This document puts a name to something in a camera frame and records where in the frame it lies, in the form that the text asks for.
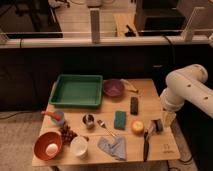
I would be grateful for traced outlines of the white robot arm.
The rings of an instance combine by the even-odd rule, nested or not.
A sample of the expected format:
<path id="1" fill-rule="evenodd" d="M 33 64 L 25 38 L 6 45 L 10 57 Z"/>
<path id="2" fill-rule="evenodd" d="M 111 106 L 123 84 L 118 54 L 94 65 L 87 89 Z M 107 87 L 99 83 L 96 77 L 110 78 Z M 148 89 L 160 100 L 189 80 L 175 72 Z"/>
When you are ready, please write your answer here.
<path id="1" fill-rule="evenodd" d="M 165 127 L 172 124 L 186 101 L 213 119 L 213 89 L 205 85 L 207 79 L 208 72 L 200 64 L 173 70 L 166 76 L 166 88 L 160 95 Z"/>

